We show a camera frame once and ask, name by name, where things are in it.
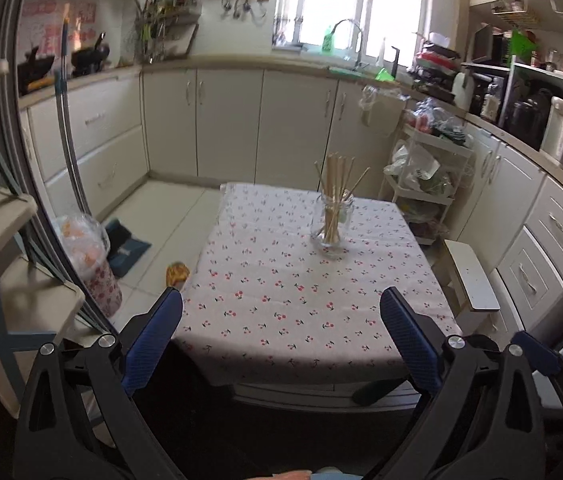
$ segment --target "white bottle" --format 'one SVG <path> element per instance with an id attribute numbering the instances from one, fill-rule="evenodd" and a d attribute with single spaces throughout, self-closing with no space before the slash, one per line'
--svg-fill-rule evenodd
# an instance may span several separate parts
<path id="1" fill-rule="evenodd" d="M 384 56 L 386 55 L 386 38 L 381 40 L 381 46 L 379 48 L 379 56 L 377 56 L 377 61 L 375 66 L 384 68 Z"/>

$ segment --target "blue gripper pad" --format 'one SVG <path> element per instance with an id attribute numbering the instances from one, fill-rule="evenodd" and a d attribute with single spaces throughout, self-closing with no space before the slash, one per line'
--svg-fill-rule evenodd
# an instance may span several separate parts
<path id="1" fill-rule="evenodd" d="M 521 346 L 530 366 L 543 376 L 555 376 L 561 371 L 559 355 L 537 341 L 528 332 L 517 332 L 511 339 L 511 344 Z"/>
<path id="2" fill-rule="evenodd" d="M 434 396 L 441 388 L 439 357 L 415 320 L 410 305 L 392 286 L 382 293 L 379 310 L 415 385 Z"/>
<path id="3" fill-rule="evenodd" d="M 162 295 L 148 314 L 151 316 L 126 354 L 122 386 L 129 397 L 148 384 L 170 338 L 182 318 L 182 296 L 175 288 Z"/>

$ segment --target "tablecloth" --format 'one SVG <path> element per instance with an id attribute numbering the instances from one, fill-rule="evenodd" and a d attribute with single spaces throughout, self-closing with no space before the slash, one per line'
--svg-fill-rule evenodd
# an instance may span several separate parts
<path id="1" fill-rule="evenodd" d="M 339 250 L 310 237 L 318 193 L 227 184 L 182 296 L 174 334 L 213 385 L 319 384 L 401 376 L 379 314 L 396 286 L 415 312 L 461 333 L 397 206 L 355 199 Z"/>

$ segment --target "green bottle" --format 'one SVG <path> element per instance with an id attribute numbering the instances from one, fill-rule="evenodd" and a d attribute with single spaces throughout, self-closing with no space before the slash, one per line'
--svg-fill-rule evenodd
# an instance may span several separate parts
<path id="1" fill-rule="evenodd" d="M 328 27 L 325 31 L 324 43 L 322 43 L 322 54 L 331 56 L 335 46 L 333 27 Z"/>

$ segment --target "silver bolt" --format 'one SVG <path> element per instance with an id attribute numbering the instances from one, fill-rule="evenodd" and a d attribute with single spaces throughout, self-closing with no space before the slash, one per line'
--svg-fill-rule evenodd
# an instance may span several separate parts
<path id="1" fill-rule="evenodd" d="M 40 348 L 40 354 L 50 355 L 55 352 L 55 345 L 53 343 L 44 343 Z"/>
<path id="2" fill-rule="evenodd" d="M 455 350 L 459 350 L 466 346 L 466 342 L 463 340 L 463 338 L 459 337 L 458 335 L 453 335 L 449 337 L 448 344 L 450 345 L 451 348 L 454 348 Z"/>
<path id="3" fill-rule="evenodd" d="M 97 344 L 102 348 L 108 348 L 115 344 L 115 336 L 113 334 L 104 334 L 98 340 Z"/>
<path id="4" fill-rule="evenodd" d="M 523 350 L 519 345 L 510 345 L 508 347 L 508 352 L 513 354 L 515 357 L 521 357 L 523 355 Z"/>

